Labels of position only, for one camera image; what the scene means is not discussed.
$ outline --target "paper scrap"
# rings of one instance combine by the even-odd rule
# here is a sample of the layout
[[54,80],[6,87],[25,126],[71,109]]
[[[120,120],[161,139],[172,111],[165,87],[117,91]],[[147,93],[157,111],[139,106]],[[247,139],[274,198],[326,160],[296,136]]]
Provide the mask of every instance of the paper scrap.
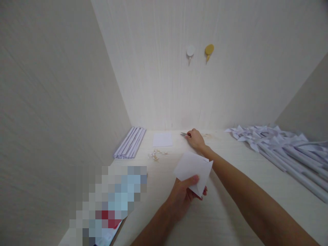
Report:
[[158,149],[154,149],[154,151],[151,154],[148,154],[148,158],[152,158],[154,161],[158,162],[159,157],[157,157],[157,153],[163,154],[163,155],[167,155],[168,152],[162,152]]
[[199,181],[196,185],[189,188],[199,197],[202,197],[205,189],[209,173],[212,169],[213,161],[209,161],[205,157],[187,151],[183,154],[177,167],[174,169],[174,175],[181,181],[184,181],[194,175],[199,176]]
[[166,147],[172,146],[172,135],[171,133],[155,133],[153,140],[153,147]]

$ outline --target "wall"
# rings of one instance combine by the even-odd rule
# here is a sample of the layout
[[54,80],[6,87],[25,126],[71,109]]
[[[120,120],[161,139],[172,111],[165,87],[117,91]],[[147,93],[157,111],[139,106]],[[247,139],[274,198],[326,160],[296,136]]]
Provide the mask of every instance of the wall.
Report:
[[314,141],[328,140],[328,53],[279,115],[276,124],[303,132]]
[[91,2],[131,123],[148,129],[274,122],[328,51],[321,0]]
[[1,245],[57,246],[71,167],[110,165],[131,124],[89,0],[1,1],[0,33]]

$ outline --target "left hand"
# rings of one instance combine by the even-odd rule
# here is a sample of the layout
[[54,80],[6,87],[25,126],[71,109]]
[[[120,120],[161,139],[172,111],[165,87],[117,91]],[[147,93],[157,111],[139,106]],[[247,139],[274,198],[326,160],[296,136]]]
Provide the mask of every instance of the left hand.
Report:
[[[184,181],[180,181],[179,179],[175,180],[171,194],[164,203],[164,207],[168,210],[175,221],[181,220],[183,218],[194,198],[203,200],[188,188],[189,186],[197,184],[198,181],[198,175],[190,177]],[[206,186],[203,195],[207,195]]]

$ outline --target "wooden table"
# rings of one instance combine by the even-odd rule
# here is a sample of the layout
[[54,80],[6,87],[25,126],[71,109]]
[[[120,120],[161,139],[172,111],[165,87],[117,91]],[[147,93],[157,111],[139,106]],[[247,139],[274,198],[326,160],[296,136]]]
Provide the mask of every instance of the wooden table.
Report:
[[[154,133],[164,131],[147,131],[135,159],[115,159],[112,163],[147,166],[148,172],[147,193],[141,194],[141,202],[127,217],[115,246],[129,245],[168,197],[175,181],[174,168],[185,151],[193,151],[180,136],[181,131],[170,131],[173,146],[157,148],[168,152],[168,155],[158,154],[158,162],[149,159],[148,154],[156,149],[152,147]],[[271,195],[318,243],[328,245],[326,204],[229,133],[223,130],[201,133],[207,145]],[[193,201],[186,216],[174,227],[166,245],[263,245],[213,171],[207,187],[207,196],[203,201]]]

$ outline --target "right hand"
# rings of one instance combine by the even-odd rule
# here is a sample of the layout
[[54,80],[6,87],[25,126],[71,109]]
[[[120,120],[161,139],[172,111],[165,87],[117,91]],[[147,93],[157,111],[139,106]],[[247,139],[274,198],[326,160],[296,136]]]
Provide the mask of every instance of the right hand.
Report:
[[[194,198],[203,200],[203,198],[198,197],[194,192],[192,192],[188,187],[197,184],[199,181],[199,176],[195,175],[180,181],[179,179],[175,180],[174,186],[170,193],[170,196],[167,198],[166,202],[163,204],[163,208],[169,212],[174,221],[181,220],[182,217],[186,214],[190,204]],[[207,187],[203,191],[203,195],[207,195]]]
[[200,134],[199,131],[197,131],[195,128],[191,131],[187,132],[187,134],[190,134],[191,137],[185,136],[185,138],[188,140],[189,144],[195,149],[195,150],[201,150],[203,147],[205,147],[205,141]]

